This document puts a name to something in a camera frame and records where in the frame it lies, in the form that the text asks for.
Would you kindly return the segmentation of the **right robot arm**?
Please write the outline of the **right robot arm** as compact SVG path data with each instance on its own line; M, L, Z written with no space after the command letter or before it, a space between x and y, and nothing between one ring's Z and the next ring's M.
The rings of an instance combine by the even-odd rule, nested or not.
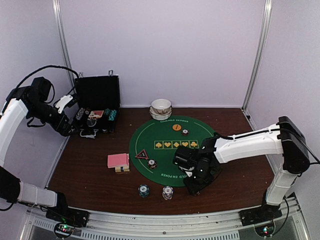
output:
M197 195L210 185L222 164L262 155L281 155L282 166L265 191L261 206L256 210L259 220L268 220L278 210L284 196L296 178L306 172L314 153L305 136L287 116L269 127L232 136L216 134L202 141L199 148L186 149L186 165L181 168L188 192Z

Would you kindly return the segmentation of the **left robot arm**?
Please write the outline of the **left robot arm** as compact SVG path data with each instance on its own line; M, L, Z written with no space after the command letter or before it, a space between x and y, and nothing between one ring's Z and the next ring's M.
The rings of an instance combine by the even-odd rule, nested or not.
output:
M48 79L36 77L28 86L20 82L7 96L0 112L0 197L11 205L22 203L46 207L61 222L67 222L72 218L72 211L63 193L24 183L4 168L8 148L23 119L28 120L28 127L38 119L40 127L49 124L63 137L80 131L76 122L65 113L65 108L72 107L79 97L69 91L52 103L48 97L54 92L54 86Z

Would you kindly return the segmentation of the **orange round button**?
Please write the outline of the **orange round button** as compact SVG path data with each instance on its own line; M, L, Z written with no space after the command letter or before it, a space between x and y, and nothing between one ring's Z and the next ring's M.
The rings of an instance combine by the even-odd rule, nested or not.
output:
M182 126L181 126L180 124L174 124L174 125L172 126L172 129L173 129L174 131L180 131L180 130L182 129Z

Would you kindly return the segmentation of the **light blue chip stack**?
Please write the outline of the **light blue chip stack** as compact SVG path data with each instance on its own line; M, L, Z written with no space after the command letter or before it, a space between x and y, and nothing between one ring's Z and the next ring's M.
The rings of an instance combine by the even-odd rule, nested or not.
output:
M162 189L162 197L165 200L171 200L173 198L174 189L171 186L164 186Z

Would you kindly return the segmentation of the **black red triangle all-in marker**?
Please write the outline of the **black red triangle all-in marker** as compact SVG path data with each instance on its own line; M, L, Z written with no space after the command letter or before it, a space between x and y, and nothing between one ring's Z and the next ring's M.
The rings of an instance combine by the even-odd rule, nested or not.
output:
M146 152L145 149L143 149L141 152L139 152L136 156L135 156L136 159L143 159L143 160L148 160L149 157L148 157L148 154Z

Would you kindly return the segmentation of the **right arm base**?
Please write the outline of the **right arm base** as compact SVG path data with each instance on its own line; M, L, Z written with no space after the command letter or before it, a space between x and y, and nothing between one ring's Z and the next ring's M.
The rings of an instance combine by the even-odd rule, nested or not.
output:
M242 226L253 225L255 233L262 238L271 237L276 232L275 219L282 215L280 210L263 210L261 206L239 212Z

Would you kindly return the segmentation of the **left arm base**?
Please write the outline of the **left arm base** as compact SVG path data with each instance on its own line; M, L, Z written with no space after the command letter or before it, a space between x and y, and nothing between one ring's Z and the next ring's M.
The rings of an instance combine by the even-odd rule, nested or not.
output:
M53 233L59 239L69 238L76 228L84 228L87 226L89 220L89 212L85 210L78 210L68 208L65 214L54 208L45 207L45 217L56 221L53 227Z

